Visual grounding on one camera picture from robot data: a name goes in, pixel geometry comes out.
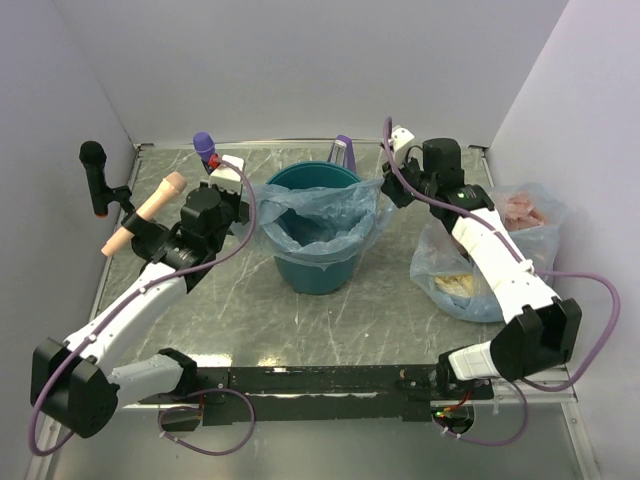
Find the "teal plastic trash bin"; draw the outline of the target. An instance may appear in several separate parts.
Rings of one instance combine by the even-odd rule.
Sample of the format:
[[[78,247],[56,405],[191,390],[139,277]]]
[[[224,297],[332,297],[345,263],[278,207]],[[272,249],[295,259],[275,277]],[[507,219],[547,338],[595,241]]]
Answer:
[[[328,162],[302,162],[259,191],[262,246],[294,291],[339,289],[374,233],[378,184]]]

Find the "light blue trash bag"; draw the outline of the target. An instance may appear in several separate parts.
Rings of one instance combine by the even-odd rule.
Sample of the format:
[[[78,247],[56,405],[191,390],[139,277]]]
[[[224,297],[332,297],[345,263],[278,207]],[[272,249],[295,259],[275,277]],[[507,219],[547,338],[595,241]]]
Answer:
[[[381,194],[383,181],[347,187],[254,187],[257,225],[248,247],[265,255],[323,270],[371,248],[395,207]]]

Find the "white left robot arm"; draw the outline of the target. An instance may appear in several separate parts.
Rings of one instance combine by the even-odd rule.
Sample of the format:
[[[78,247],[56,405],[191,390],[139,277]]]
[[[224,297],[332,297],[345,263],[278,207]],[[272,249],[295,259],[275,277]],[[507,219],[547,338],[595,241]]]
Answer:
[[[164,348],[148,360],[116,362],[175,302],[190,293],[216,265],[232,224],[255,223],[256,200],[248,180],[230,185],[202,183],[191,191],[182,219],[155,234],[148,264],[138,279],[101,315],[64,341],[44,340],[33,352],[30,402],[70,434],[90,438],[122,407],[153,396],[176,402],[194,396],[199,383],[195,360]]]

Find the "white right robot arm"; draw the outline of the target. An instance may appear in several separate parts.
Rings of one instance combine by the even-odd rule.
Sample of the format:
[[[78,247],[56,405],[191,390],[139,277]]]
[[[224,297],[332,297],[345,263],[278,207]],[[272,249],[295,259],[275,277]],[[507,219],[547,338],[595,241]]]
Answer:
[[[505,322],[492,340],[451,350],[438,360],[441,394],[458,398],[472,381],[522,380],[570,360],[582,311],[573,299],[561,299],[517,249],[488,193],[468,184],[459,144],[436,138],[420,145],[416,159],[412,137],[386,134],[382,147],[383,193],[398,207],[425,201],[432,216],[466,251],[495,296]]]

